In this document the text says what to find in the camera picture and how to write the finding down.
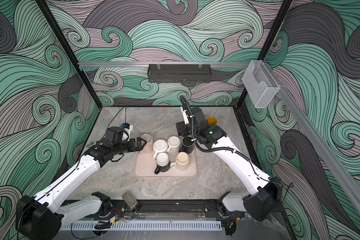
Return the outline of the blue mug yellow inside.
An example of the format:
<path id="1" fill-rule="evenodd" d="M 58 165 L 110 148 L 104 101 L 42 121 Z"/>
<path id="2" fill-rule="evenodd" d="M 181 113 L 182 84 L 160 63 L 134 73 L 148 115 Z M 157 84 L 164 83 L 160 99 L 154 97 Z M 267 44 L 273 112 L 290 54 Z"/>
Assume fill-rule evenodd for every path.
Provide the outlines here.
<path id="1" fill-rule="evenodd" d="M 214 125 L 216 125 L 217 124 L 217 119 L 215 118 L 215 117 L 212 117 L 212 116 L 208 116 L 208 117 L 206 117 L 206 120 L 207 120 L 207 122 L 208 122 L 208 124 L 210 125 L 210 126 L 214 126 Z"/>

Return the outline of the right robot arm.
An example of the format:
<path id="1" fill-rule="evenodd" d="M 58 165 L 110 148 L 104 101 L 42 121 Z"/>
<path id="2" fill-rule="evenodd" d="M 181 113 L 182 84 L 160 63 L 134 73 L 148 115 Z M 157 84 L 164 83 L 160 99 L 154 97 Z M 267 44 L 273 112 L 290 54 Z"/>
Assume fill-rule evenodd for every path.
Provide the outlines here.
<path id="1" fill-rule="evenodd" d="M 271 178 L 239 151 L 227 133 L 210 125 L 198 107 L 180 107 L 184 120 L 176 124 L 179 136 L 190 137 L 196 148 L 214 153 L 244 184 L 243 193 L 227 193 L 221 198 L 222 213 L 245 212 L 256 221 L 263 221 L 280 202 L 283 186 L 279 178 Z"/>

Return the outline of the pink iridescent mug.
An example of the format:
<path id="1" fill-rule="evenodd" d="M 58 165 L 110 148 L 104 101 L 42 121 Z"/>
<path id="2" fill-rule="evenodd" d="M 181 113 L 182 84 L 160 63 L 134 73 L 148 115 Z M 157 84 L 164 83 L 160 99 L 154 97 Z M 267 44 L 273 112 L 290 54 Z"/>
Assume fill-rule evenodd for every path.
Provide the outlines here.
<path id="1" fill-rule="evenodd" d="M 141 135 L 142 140 L 145 140 L 144 148 L 138 154 L 150 154 L 153 152 L 153 137 L 150 134 Z"/>

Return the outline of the black mug white base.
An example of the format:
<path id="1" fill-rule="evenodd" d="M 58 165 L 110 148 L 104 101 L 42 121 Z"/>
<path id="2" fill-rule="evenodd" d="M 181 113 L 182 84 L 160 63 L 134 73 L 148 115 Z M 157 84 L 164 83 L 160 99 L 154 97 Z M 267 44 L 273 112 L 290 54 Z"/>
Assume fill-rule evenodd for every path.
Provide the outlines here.
<path id="1" fill-rule="evenodd" d="M 160 153 L 156 159 L 157 167 L 154 171 L 155 175 L 167 172 L 170 169 L 170 160 L 167 153 Z"/>

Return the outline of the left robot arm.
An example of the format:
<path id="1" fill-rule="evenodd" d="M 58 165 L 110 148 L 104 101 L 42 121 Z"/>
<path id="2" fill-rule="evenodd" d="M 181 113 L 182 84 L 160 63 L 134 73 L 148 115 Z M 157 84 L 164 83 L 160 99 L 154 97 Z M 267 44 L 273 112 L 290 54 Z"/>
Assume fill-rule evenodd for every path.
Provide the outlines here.
<path id="1" fill-rule="evenodd" d="M 105 136 L 86 150 L 78 162 L 56 181 L 33 197 L 23 196 L 16 204 L 15 227 L 18 235 L 30 240 L 51 240 L 62 228 L 86 216 L 109 216 L 111 199 L 100 192 L 75 202 L 71 207 L 62 204 L 90 175 L 107 162 L 115 162 L 115 155 L 123 157 L 126 153 L 143 150 L 147 141 L 140 137 L 130 138 L 132 129 L 133 126 L 127 123 L 108 128 Z"/>

